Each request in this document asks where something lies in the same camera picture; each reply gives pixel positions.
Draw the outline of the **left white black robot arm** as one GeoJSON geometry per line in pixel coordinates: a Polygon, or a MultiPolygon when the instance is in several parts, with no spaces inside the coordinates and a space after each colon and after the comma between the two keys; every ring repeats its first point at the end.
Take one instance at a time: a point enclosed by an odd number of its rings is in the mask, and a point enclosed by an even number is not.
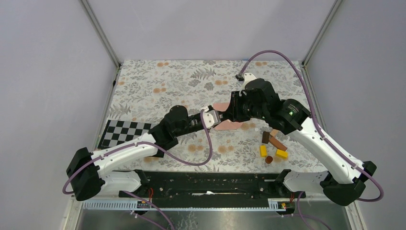
{"type": "Polygon", "coordinates": [[[148,183],[134,171],[119,172],[117,169],[120,165],[161,153],[186,165],[205,165],[213,155],[209,130],[226,120],[226,113],[215,110],[212,106],[203,108],[195,115],[189,115],[184,106],[174,106],[159,124],[135,139],[93,152],[87,148],[77,150],[66,170],[68,179],[62,192],[65,195],[74,195],[77,201],[88,200],[104,192],[109,194],[119,191],[132,192],[135,196],[142,197],[148,192],[148,183]],[[205,132],[209,143],[206,160],[190,162],[169,153],[169,149],[178,144],[178,137],[200,130],[205,132]]]}

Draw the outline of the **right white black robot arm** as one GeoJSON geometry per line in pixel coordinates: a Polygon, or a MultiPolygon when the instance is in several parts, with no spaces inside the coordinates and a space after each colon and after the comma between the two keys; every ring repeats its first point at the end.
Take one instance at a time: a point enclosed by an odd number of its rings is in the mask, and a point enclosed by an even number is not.
{"type": "Polygon", "coordinates": [[[274,185],[278,196],[287,197],[292,192],[318,193],[340,206],[360,199],[365,182],[376,171],[373,162],[361,161],[334,140],[329,141],[323,130],[317,130],[310,111],[295,99],[280,99],[269,81],[251,73],[237,74],[236,79],[242,83],[241,89],[231,93],[230,104],[221,113],[222,120],[263,120],[299,142],[326,167],[324,172],[283,170],[274,185]]]}

